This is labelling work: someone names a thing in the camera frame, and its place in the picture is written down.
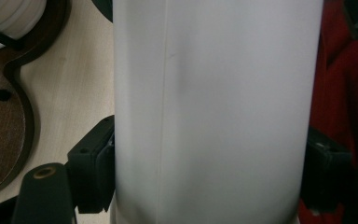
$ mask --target red fabric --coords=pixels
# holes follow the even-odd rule
[[[358,164],[358,40],[351,38],[342,0],[326,0],[310,115],[310,126],[351,150]],[[341,223],[335,214],[313,216],[300,203],[301,224]]]

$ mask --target white cylindrical object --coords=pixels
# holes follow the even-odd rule
[[[115,0],[117,223],[296,215],[322,0]]]

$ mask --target white cylinder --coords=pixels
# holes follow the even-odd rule
[[[118,224],[296,215],[322,0],[115,0]]]

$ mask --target wooden table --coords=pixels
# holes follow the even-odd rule
[[[66,153],[98,121],[114,114],[113,24],[90,0],[72,1],[62,33],[40,58],[21,68],[35,133],[31,156],[19,176],[0,191],[0,202],[19,193],[22,177]],[[109,223],[109,214],[77,215],[78,223]]]

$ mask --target wooden tabletop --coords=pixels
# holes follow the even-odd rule
[[[0,191],[0,202],[19,193],[22,177],[67,152],[101,119],[114,114],[113,24],[90,0],[71,1],[68,22],[52,47],[21,68],[18,77],[34,111],[31,156]],[[77,215],[78,223],[109,223],[109,214]]]

